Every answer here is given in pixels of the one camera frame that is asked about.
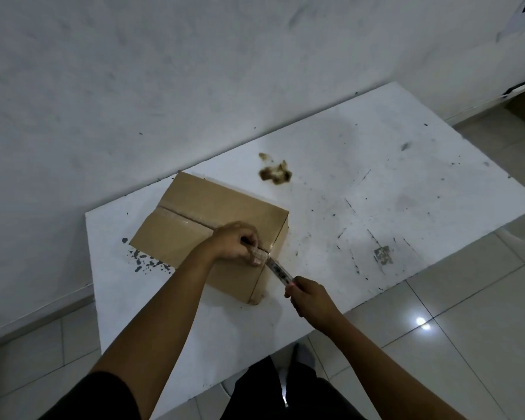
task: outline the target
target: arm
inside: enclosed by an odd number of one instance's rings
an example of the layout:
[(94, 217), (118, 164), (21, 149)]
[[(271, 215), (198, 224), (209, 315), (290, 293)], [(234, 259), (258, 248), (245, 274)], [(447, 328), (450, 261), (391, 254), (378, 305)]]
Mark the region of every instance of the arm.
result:
[(119, 377), (132, 392), (140, 416), (152, 415), (193, 324), (200, 296), (216, 259), (252, 258), (241, 238), (258, 245), (256, 230), (232, 223), (214, 231), (198, 245), (173, 276), (117, 336), (92, 372), (106, 371)]
[(464, 420), (350, 324), (322, 285), (303, 277), (294, 281), (285, 296), (342, 351), (382, 419)]

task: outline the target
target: leg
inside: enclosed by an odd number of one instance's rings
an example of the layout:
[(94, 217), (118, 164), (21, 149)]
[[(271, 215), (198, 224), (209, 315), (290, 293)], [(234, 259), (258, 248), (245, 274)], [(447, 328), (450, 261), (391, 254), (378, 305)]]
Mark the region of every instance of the leg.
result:
[(236, 382), (222, 420), (243, 419), (253, 414), (271, 416), (285, 411), (278, 372), (270, 357), (253, 364)]
[(323, 418), (362, 419), (362, 415), (328, 381), (317, 377), (315, 369), (308, 366), (306, 354), (299, 356), (301, 349), (294, 348), (292, 363), (286, 382), (286, 401), (296, 413), (318, 413)]

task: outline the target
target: white table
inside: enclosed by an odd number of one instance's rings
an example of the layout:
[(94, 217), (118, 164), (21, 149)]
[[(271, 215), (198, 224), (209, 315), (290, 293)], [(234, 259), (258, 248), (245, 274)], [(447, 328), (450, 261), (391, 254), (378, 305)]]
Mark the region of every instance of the white table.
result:
[[(259, 152), (285, 159), (291, 182), (261, 181)], [(322, 282), (343, 312), (525, 213), (525, 188), (396, 83), (187, 172), (288, 209), (280, 262)], [(122, 239), (171, 180), (86, 214), (102, 351), (170, 276), (162, 266), (135, 272)], [(392, 263), (376, 261), (380, 246)], [(249, 306), (207, 286), (154, 418), (310, 332), (283, 291), (271, 281)]]

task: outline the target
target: cardboard box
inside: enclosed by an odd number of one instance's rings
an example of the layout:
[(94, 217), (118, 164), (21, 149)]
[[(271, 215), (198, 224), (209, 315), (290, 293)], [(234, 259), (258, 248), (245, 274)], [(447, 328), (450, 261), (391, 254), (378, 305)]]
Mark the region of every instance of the cardboard box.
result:
[[(180, 172), (130, 241), (131, 246), (175, 268), (217, 227), (245, 221), (259, 231), (259, 248), (276, 257), (288, 232), (285, 209)], [(208, 284), (241, 302), (257, 304), (272, 272), (264, 265), (217, 261)]]

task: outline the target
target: white wall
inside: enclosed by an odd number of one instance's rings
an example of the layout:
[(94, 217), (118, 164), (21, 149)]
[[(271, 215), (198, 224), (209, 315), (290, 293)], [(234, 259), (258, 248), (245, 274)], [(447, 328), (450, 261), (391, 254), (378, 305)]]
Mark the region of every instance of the white wall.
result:
[(0, 0), (0, 327), (90, 283), (84, 212), (157, 177), (394, 79), (443, 118), (525, 80), (521, 1)]

